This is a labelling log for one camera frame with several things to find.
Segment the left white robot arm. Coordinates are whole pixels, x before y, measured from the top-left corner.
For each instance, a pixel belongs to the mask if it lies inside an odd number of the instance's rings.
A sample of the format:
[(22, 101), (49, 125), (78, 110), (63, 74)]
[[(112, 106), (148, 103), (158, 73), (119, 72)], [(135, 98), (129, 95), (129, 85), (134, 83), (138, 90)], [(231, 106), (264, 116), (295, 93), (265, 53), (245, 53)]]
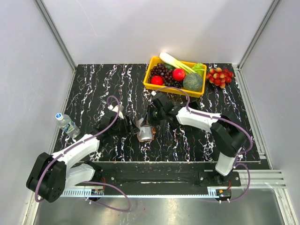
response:
[(135, 135), (139, 131), (139, 127), (129, 116), (110, 112), (69, 147), (53, 154), (41, 153), (29, 174), (26, 187), (34, 192), (37, 202), (46, 200), (52, 203), (66, 188), (86, 181), (97, 185), (102, 179), (100, 167), (92, 162), (85, 162), (80, 166), (76, 163), (106, 145), (109, 138)]

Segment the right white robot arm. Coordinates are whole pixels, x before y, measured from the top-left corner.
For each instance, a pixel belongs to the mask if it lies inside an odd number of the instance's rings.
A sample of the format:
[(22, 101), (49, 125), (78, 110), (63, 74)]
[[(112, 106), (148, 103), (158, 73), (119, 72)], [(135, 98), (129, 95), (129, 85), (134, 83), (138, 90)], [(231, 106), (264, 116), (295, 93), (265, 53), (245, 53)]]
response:
[(251, 137), (239, 125), (234, 114), (208, 113), (195, 109), (196, 101), (185, 105), (174, 105), (162, 92), (153, 91), (152, 102), (148, 106), (146, 122), (151, 126), (158, 125), (162, 120), (169, 123), (172, 129), (179, 126), (190, 126), (212, 134), (219, 156), (213, 174), (216, 184), (222, 186), (230, 180), (237, 162), (238, 153)]

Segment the black card box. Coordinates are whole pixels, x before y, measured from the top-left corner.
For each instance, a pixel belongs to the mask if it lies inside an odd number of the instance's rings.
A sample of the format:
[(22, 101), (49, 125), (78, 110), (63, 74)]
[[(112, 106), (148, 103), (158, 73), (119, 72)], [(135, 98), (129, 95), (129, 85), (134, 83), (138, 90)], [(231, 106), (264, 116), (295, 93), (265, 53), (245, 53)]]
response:
[[(180, 96), (180, 95), (177, 95), (177, 96), (172, 96), (172, 102), (175, 104), (175, 105), (180, 105), (180, 106), (183, 106), (185, 107), (186, 104), (187, 104), (187, 99), (185, 96)], [(201, 110), (201, 105), (200, 105), (200, 102), (198, 100), (196, 100), (195, 98), (191, 98), (190, 99), (190, 102), (188, 104), (188, 107), (189, 108), (192, 108), (192, 109), (195, 109), (195, 110)]]

